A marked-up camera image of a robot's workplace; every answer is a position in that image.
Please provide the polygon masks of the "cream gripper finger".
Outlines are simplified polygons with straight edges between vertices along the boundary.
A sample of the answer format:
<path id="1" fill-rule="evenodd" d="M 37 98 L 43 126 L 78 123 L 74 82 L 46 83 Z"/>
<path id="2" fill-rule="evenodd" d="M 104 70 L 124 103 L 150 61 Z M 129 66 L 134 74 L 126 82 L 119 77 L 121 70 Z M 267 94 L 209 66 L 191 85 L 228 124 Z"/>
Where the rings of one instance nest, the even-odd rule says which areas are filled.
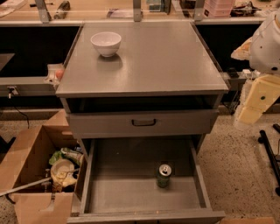
<path id="1" fill-rule="evenodd" d="M 256 123 L 262 114 L 280 97 L 280 76 L 265 74 L 246 80 L 237 107 L 237 122 Z"/>

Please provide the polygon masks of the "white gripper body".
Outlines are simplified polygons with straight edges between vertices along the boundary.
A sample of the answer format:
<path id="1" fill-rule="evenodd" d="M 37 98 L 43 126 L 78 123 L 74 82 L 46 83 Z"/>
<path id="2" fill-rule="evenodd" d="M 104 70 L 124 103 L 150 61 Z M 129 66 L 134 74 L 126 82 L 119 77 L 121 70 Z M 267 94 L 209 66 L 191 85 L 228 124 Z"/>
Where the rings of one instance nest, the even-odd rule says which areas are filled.
<path id="1" fill-rule="evenodd" d="M 239 47 L 233 50 L 231 58 L 235 60 L 249 60 L 251 43 L 252 38 L 248 38 Z"/>

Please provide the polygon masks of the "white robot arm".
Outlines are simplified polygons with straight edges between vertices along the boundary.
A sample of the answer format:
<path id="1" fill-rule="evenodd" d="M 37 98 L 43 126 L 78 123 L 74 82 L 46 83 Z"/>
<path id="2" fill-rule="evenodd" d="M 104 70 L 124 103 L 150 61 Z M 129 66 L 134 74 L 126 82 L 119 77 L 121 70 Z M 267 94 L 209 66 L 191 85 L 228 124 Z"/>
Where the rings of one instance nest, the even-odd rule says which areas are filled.
<path id="1" fill-rule="evenodd" d="M 280 9 L 271 12 L 231 57 L 248 60 L 250 67 L 260 73 L 254 80 L 246 80 L 234 113 L 234 126 L 248 127 L 280 97 Z"/>

